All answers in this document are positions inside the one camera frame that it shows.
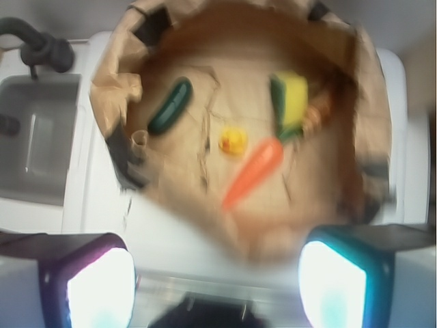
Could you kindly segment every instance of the sink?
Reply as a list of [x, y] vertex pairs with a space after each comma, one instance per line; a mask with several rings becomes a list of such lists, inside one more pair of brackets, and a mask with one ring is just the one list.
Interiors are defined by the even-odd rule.
[[63, 206], [70, 165], [79, 74], [49, 74], [0, 84], [0, 114], [20, 122], [0, 135], [0, 197]]

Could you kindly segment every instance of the paper bag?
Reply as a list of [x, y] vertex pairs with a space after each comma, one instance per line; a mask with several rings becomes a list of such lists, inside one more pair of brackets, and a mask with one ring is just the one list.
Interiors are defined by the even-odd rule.
[[[282, 70], [308, 80], [310, 100], [334, 85], [333, 105], [313, 110], [303, 137], [284, 145], [280, 168], [224, 211], [244, 160], [275, 133], [269, 76]], [[193, 97], [166, 133], [149, 135], [180, 77], [190, 80]], [[121, 185], [242, 259], [295, 256], [311, 228], [364, 222], [368, 204], [384, 194], [384, 183], [369, 182], [363, 170], [388, 165], [391, 149], [375, 48], [363, 29], [319, 2], [136, 1], [113, 32], [91, 103]], [[226, 126], [247, 132], [243, 158], [219, 149]]]

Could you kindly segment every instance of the faucet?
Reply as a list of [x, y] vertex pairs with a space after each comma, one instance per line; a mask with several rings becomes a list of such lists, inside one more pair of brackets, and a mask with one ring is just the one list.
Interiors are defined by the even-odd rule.
[[20, 56], [30, 68], [33, 80], [38, 79], [36, 65], [49, 65], [58, 73], [67, 72], [73, 66], [74, 52], [65, 39], [40, 33], [25, 21], [14, 17], [0, 18], [0, 36], [3, 34], [12, 34], [24, 42], [20, 47]]

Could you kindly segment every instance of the green cucumber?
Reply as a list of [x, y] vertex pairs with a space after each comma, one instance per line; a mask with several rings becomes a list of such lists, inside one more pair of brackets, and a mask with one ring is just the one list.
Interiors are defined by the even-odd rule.
[[190, 80], [183, 77], [177, 81], [162, 107], [147, 126], [151, 135], [160, 135], [167, 131], [178, 120], [193, 93]]

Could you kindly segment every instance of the rubber duck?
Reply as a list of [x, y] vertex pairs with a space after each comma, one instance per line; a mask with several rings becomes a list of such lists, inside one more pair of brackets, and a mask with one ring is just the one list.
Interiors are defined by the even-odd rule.
[[247, 133], [242, 128], [226, 126], [222, 130], [218, 146], [226, 154], [240, 156], [247, 147]]

